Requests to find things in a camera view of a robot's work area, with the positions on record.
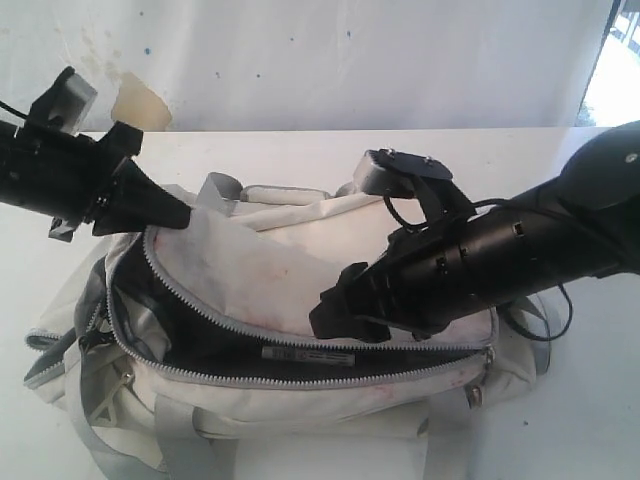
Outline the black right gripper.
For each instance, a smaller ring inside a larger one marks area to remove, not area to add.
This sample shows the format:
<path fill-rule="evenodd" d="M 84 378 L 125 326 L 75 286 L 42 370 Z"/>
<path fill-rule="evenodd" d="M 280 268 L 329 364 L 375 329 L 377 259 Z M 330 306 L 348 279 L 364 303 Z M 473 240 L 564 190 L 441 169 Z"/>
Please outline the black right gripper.
<path fill-rule="evenodd" d="M 309 312 L 316 338 L 382 343 L 390 327 L 435 335 L 449 323 L 480 310 L 477 276 L 470 272 L 464 235 L 469 224 L 399 228 L 373 263 L 354 263 L 339 288 L 320 294 Z"/>

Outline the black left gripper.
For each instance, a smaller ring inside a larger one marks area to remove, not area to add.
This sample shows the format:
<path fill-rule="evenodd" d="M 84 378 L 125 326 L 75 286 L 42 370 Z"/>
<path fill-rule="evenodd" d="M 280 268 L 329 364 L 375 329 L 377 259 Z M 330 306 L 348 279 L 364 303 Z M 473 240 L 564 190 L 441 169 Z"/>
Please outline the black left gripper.
<path fill-rule="evenodd" d="M 132 161 L 142 147 L 144 132 L 116 121 L 98 140 L 78 135 L 82 171 L 78 171 L 79 206 L 54 215 L 50 239 L 70 243 L 81 223 L 92 224 L 92 235 L 103 237 L 141 232 L 147 226 L 185 229 L 191 207 L 153 182 Z"/>

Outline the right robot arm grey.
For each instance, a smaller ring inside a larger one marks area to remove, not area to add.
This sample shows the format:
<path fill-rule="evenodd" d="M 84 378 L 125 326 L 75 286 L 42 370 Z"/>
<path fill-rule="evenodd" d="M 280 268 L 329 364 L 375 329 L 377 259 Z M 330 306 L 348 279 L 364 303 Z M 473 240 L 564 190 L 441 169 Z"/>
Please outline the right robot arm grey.
<path fill-rule="evenodd" d="M 584 277 L 639 270 L 639 125 L 581 146 L 513 198 L 470 200 L 440 161 L 366 152 L 355 183 L 398 227 L 373 263 L 346 267 L 309 321 L 319 339 L 428 339 L 451 322 Z"/>

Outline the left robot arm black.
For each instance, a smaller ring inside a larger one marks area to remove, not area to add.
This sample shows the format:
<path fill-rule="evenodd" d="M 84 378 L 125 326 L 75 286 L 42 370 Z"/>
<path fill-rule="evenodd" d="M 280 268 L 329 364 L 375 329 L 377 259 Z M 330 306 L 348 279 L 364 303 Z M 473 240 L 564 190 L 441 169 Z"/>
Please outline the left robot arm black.
<path fill-rule="evenodd" d="M 184 229 L 191 207 L 134 162 L 144 132 L 115 123 L 100 139 L 27 123 L 1 123 L 1 202 L 52 218 L 48 236 L 70 242 L 78 227 L 94 236 Z"/>

